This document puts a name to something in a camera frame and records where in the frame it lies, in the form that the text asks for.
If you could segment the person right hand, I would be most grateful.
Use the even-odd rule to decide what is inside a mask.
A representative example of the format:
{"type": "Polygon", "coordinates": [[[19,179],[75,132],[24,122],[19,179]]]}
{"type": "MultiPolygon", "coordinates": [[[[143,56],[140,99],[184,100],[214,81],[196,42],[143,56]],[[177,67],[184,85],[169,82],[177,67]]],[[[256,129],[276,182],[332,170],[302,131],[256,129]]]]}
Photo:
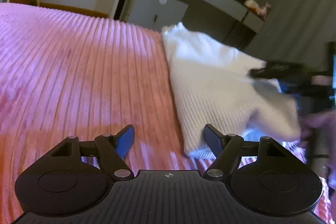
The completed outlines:
{"type": "Polygon", "coordinates": [[[335,110],[309,114],[299,120],[301,127],[301,139],[307,140],[318,130],[326,133],[329,141],[335,141],[335,110]]]}

